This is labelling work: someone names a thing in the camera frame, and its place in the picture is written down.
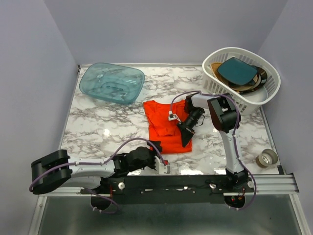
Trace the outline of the orange t shirt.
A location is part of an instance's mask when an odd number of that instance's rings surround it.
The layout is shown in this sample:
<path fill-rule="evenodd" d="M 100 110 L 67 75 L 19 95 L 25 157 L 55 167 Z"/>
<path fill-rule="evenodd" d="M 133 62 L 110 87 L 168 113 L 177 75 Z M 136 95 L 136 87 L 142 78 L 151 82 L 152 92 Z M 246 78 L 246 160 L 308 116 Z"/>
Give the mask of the orange t shirt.
<path fill-rule="evenodd" d="M 182 146 L 178 121 L 168 120 L 170 104 L 161 104 L 154 100 L 143 102 L 144 112 L 149 124 L 149 140 L 160 141 L 162 154 L 178 154 L 192 151 L 192 142 Z"/>

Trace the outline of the clear blue plastic tub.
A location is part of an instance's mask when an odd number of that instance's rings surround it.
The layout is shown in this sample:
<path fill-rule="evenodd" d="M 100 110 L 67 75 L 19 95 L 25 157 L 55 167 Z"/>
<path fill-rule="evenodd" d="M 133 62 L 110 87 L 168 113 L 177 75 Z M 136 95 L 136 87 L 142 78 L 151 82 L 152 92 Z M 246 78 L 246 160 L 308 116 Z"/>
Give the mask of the clear blue plastic tub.
<path fill-rule="evenodd" d="M 129 105 L 138 98 L 145 74 L 135 68 L 108 63 L 95 63 L 84 73 L 80 91 L 92 98 Z"/>

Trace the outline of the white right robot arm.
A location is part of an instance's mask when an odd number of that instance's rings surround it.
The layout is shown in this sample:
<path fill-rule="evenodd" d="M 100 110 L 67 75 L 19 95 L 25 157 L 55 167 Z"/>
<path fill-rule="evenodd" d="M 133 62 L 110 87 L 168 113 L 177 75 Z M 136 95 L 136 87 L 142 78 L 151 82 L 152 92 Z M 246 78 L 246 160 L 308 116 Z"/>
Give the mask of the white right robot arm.
<path fill-rule="evenodd" d="M 208 109 L 212 124 L 219 131 L 226 155 L 225 187 L 235 192 L 248 178 L 248 171 L 241 161 L 241 148 L 236 134 L 240 126 L 241 115 L 230 94 L 206 95 L 191 94 L 185 99 L 184 111 L 188 114 L 185 121 L 179 121 L 177 127 L 181 133 L 182 146 L 185 147 L 195 134 L 194 127 Z"/>

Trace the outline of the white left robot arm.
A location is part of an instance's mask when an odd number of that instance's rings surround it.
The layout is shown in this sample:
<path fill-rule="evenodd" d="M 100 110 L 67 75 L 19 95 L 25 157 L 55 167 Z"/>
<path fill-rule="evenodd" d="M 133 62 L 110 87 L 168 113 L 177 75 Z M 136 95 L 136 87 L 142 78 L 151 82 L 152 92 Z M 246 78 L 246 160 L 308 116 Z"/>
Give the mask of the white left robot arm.
<path fill-rule="evenodd" d="M 29 191 L 41 195 L 59 187 L 80 187 L 104 193 L 109 186 L 106 178 L 124 177 L 146 167 L 158 174 L 170 173 L 170 165 L 161 154 L 161 142 L 146 143 L 146 147 L 140 146 L 129 153 L 115 151 L 106 160 L 71 158 L 66 150 L 57 150 L 31 164 Z"/>

